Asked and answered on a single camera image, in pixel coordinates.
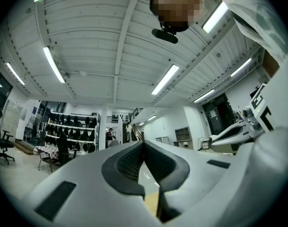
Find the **ceiling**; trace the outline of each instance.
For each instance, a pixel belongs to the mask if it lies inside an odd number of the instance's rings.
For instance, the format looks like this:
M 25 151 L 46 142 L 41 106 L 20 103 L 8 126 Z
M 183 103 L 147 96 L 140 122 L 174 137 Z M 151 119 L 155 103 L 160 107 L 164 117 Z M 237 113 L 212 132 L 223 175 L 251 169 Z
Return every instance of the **ceiling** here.
M 250 70 L 263 58 L 263 49 L 240 33 L 230 12 L 209 34 L 201 28 L 220 2 L 206 0 L 202 20 L 178 33 L 178 44 L 170 44 L 151 34 L 159 23 L 149 0 L 18 0 L 0 24 L 0 71 L 25 95 L 48 101 L 120 108 L 166 108 L 180 99 L 193 101 L 246 76 L 248 71 L 236 79 L 230 73 L 249 57 Z M 43 53 L 47 45 L 65 84 L 49 66 Z M 152 95 L 172 64 L 180 69 L 166 88 Z

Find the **doorway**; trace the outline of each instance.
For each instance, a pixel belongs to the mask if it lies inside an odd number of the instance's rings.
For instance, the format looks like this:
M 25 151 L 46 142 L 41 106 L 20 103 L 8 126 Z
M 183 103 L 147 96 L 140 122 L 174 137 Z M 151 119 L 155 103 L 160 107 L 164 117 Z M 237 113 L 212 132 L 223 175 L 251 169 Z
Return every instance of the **doorway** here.
M 226 97 L 222 94 L 210 102 L 203 105 L 211 133 L 219 135 L 222 131 L 235 123 L 231 105 Z

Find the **person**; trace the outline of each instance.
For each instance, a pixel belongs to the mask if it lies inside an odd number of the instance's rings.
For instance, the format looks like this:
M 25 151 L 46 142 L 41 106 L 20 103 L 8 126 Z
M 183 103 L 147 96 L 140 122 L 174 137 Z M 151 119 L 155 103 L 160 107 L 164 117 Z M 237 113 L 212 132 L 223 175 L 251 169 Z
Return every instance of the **person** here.
M 126 131 L 127 131 L 127 141 L 129 141 L 129 142 L 132 141 L 132 139 L 131 139 L 131 129 L 132 129 L 132 126 L 128 122 L 127 125 L 126 125 Z
M 161 24 L 181 32 L 202 19 L 204 0 L 150 0 Z M 268 0 L 223 0 L 240 31 L 263 46 L 282 66 L 288 56 L 288 32 Z
M 111 144 L 113 138 L 115 138 L 115 136 L 112 135 L 112 130 L 113 130 L 113 128 L 109 128 L 109 130 L 108 130 L 108 132 L 106 134 L 108 147 L 110 147 L 110 144 Z

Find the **railing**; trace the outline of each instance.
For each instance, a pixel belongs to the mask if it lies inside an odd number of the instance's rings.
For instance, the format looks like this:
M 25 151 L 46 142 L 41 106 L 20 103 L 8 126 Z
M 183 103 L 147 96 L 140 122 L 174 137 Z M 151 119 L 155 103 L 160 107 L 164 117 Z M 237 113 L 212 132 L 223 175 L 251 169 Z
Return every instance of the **railing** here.
M 142 134 L 140 133 L 140 131 L 138 130 L 136 125 L 133 124 L 132 128 L 133 128 L 133 133 L 135 134 L 135 137 L 137 138 L 137 140 L 141 140 L 142 139 Z
M 143 108 L 136 108 L 130 116 L 130 122 L 135 119 L 136 116 L 143 110 Z
M 107 123 L 119 123 L 119 117 L 118 116 L 107 116 L 106 122 Z

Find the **white shirt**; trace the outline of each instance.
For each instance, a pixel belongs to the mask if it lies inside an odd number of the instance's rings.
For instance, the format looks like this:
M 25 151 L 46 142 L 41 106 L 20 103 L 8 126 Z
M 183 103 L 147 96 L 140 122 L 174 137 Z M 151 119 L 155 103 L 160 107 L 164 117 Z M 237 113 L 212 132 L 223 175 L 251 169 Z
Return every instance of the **white shirt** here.
M 127 132 L 131 132 L 131 129 L 132 129 L 131 124 L 128 124 L 128 125 L 126 126 L 126 131 L 127 131 Z
M 268 0 L 223 0 L 256 31 L 237 23 L 239 30 L 264 47 L 282 66 L 288 56 L 288 31 Z

